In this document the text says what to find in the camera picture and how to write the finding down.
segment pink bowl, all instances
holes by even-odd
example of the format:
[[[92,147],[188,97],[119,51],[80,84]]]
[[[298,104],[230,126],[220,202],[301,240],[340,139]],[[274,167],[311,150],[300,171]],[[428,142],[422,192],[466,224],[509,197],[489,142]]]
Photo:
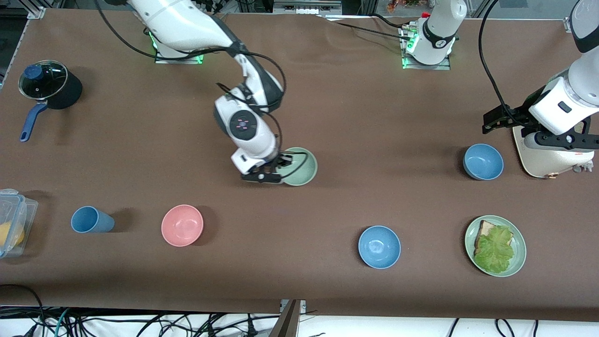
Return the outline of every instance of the pink bowl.
[[[191,245],[203,229],[202,214],[186,204],[173,207],[162,219],[162,237],[175,247]]]

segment container lid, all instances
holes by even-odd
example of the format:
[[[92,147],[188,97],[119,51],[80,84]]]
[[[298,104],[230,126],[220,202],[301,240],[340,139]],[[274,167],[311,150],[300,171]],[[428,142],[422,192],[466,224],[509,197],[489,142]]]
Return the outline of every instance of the container lid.
[[[27,66],[19,78],[19,91],[25,97],[45,100],[59,92],[66,83],[68,72],[58,61],[39,61]]]
[[[18,228],[17,222],[19,215],[25,211],[25,208],[21,208],[24,200],[25,197],[14,189],[0,191],[0,257],[11,250],[19,239],[16,232],[21,228]]]

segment lettuce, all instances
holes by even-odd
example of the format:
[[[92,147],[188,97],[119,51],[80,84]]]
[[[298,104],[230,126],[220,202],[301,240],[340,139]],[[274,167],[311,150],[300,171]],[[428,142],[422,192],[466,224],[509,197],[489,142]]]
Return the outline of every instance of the lettuce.
[[[474,256],[476,264],[491,273],[505,272],[514,256],[514,249],[509,245],[512,237],[508,226],[495,226],[488,235],[481,235],[479,253]]]

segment blue lid knob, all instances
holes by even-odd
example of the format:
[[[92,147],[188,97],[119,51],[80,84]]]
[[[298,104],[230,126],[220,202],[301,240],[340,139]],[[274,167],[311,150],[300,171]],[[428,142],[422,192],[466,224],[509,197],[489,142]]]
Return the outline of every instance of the blue lid knob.
[[[44,73],[39,65],[32,64],[25,68],[23,76],[25,76],[26,79],[39,80],[44,77]]]

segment blue pot handle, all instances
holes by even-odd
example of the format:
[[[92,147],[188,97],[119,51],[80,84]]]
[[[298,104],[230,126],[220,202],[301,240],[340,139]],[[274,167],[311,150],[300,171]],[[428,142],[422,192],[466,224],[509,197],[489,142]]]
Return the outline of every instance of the blue pot handle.
[[[27,114],[27,119],[25,119],[23,131],[21,131],[21,137],[19,138],[21,142],[26,142],[29,140],[29,137],[31,136],[31,131],[33,131],[34,129],[34,124],[37,115],[39,115],[40,112],[44,111],[47,108],[48,106],[45,103],[38,103],[33,108],[31,108],[31,110]]]

